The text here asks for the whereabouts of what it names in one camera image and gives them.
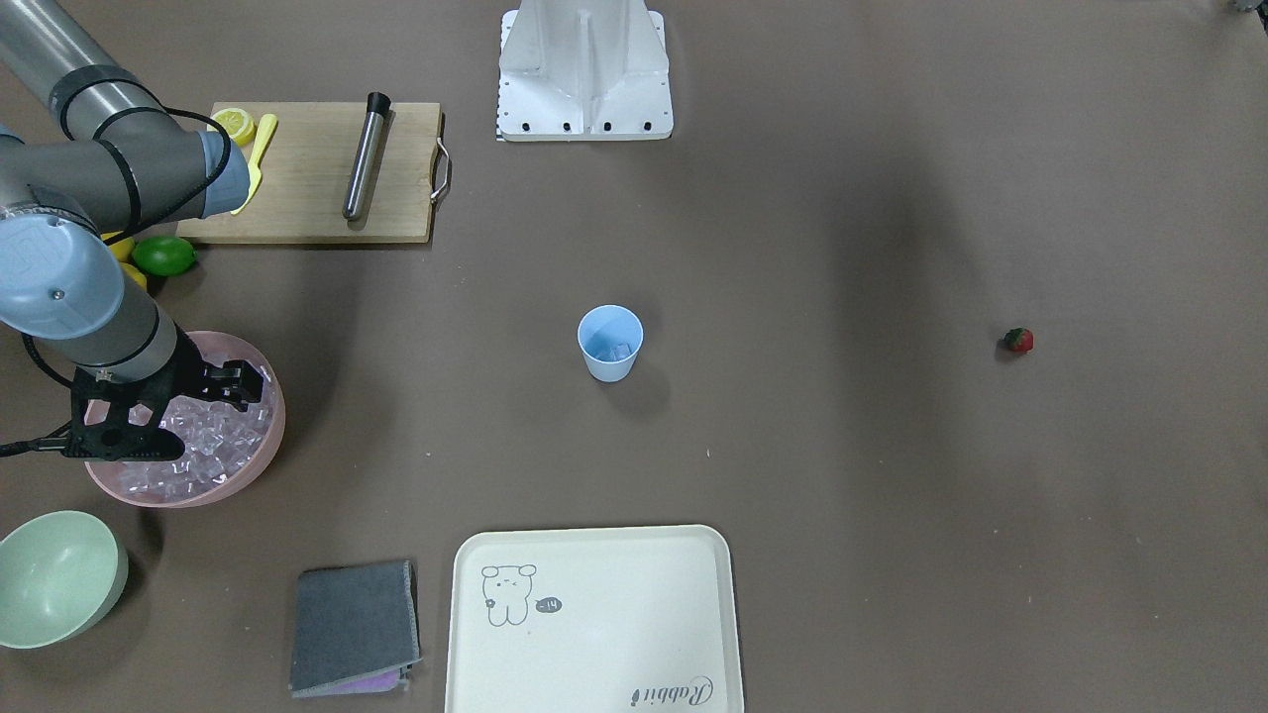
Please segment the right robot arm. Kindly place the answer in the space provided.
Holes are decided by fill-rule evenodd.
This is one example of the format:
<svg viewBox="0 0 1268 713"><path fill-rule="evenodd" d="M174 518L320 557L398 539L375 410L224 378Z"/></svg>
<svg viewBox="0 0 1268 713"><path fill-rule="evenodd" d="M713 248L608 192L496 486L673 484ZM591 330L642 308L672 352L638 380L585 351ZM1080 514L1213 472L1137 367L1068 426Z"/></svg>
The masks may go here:
<svg viewBox="0 0 1268 713"><path fill-rule="evenodd" d="M55 1L3 4L3 63L63 133L29 145L3 131L3 322L75 365L63 433L86 428L94 401L119 421L137 405L158 417L178 396L257 403L254 365L205 362L107 240L249 203L249 159L228 129L164 105Z"/></svg>

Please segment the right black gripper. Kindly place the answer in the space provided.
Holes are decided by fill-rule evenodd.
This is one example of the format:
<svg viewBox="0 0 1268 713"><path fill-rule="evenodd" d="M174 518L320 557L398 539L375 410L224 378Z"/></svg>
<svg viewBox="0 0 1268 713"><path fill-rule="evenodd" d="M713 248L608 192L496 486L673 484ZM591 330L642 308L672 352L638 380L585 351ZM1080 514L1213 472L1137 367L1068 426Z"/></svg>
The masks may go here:
<svg viewBox="0 0 1268 713"><path fill-rule="evenodd" d="M262 401L262 374L247 360L205 362L191 337L178 337L172 356L153 376L141 381L139 405L150 410L146 426L158 426L178 396L224 403L246 412Z"/></svg>

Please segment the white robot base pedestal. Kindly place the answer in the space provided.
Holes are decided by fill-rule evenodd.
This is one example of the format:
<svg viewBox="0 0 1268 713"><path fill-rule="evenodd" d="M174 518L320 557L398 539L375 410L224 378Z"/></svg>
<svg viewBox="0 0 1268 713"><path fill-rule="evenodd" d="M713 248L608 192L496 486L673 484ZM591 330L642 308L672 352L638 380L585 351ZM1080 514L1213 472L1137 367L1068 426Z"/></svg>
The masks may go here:
<svg viewBox="0 0 1268 713"><path fill-rule="evenodd" d="M522 1L501 16L495 134L634 142L675 133L664 18L643 1Z"/></svg>

